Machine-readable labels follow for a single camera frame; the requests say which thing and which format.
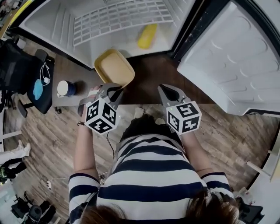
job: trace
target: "striped shirt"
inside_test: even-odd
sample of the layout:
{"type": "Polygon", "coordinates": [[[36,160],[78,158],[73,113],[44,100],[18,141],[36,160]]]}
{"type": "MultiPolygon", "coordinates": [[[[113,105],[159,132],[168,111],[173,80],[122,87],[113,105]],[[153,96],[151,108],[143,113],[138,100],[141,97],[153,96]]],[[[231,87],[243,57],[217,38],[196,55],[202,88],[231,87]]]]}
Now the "striped shirt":
{"type": "Polygon", "coordinates": [[[224,173],[200,178],[182,146],[168,137],[131,137],[118,148],[104,185],[86,174],[70,177],[70,223],[80,223],[93,200],[97,206],[121,208],[128,220],[160,222],[184,218],[190,199],[204,189],[233,198],[224,173]]]}

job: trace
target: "refrigerator door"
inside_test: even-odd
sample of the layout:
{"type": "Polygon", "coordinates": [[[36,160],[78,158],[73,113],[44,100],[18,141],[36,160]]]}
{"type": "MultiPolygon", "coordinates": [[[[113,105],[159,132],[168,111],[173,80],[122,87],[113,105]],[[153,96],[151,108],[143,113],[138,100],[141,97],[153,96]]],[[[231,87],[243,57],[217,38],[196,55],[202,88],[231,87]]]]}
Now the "refrigerator door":
{"type": "Polygon", "coordinates": [[[259,24],[260,17],[228,2],[178,67],[226,113],[280,114],[279,34],[259,24]]]}

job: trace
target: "wooden floor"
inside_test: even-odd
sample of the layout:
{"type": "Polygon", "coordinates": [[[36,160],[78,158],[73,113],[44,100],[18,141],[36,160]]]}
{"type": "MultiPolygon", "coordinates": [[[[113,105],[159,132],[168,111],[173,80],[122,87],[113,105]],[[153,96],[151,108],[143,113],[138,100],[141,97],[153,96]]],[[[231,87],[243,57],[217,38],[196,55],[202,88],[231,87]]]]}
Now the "wooden floor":
{"type": "MultiPolygon", "coordinates": [[[[36,46],[29,46],[28,53],[35,52],[36,46]]],[[[176,72],[175,67],[165,56],[143,58],[138,63],[131,61],[136,70],[135,80],[126,89],[124,102],[129,104],[159,103],[156,87],[159,83],[175,85],[196,100],[202,111],[200,129],[196,131],[203,148],[207,151],[216,171],[227,174],[233,189],[239,190],[247,186],[256,172],[245,163],[251,160],[260,166],[275,136],[279,120],[260,115],[234,116],[224,113],[217,105],[187,79],[176,72]]],[[[26,96],[16,96],[29,102],[26,96]]],[[[122,119],[118,129],[109,134],[115,148],[125,128],[133,118],[137,105],[119,107],[122,119]]],[[[146,113],[155,118],[162,117],[159,105],[141,105],[146,113]]],[[[24,144],[30,142],[31,153],[25,158],[27,169],[14,180],[14,188],[19,196],[27,191],[30,198],[40,204],[49,200],[57,210],[57,214],[66,221],[68,218],[68,179],[52,181],[53,191],[48,190],[42,180],[65,178],[73,173],[73,154],[75,148],[77,122],[79,116],[75,107],[62,108],[58,115],[51,108],[46,115],[35,108],[28,109],[26,119],[18,110],[7,111],[5,131],[21,129],[22,135],[5,140],[6,150],[17,147],[18,139],[24,144]]],[[[112,162],[112,150],[106,139],[94,135],[94,151],[99,174],[106,172],[112,162]]]]}

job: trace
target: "blue and white mug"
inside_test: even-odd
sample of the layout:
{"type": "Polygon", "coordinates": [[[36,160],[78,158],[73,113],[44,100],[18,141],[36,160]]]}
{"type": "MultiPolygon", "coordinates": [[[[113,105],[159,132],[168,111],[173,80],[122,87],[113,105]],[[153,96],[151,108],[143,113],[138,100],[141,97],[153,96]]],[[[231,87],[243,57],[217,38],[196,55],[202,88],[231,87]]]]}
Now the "blue and white mug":
{"type": "Polygon", "coordinates": [[[73,96],[77,92],[77,87],[74,83],[68,81],[60,81],[57,85],[57,97],[73,96]]]}

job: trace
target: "plastic container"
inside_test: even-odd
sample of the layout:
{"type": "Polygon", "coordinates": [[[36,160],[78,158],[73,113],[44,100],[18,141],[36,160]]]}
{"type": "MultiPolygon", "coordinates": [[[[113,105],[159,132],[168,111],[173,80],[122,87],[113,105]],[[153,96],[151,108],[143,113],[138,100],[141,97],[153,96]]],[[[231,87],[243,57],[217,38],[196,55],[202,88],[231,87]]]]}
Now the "plastic container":
{"type": "Polygon", "coordinates": [[[123,88],[135,76],[135,72],[125,57],[115,49],[109,49],[94,62],[95,70],[104,83],[117,83],[123,88]]]}
{"type": "Polygon", "coordinates": [[[157,31],[157,26],[157,24],[150,24],[145,27],[142,35],[138,40],[138,47],[142,49],[150,48],[150,45],[152,44],[152,41],[157,31]]]}

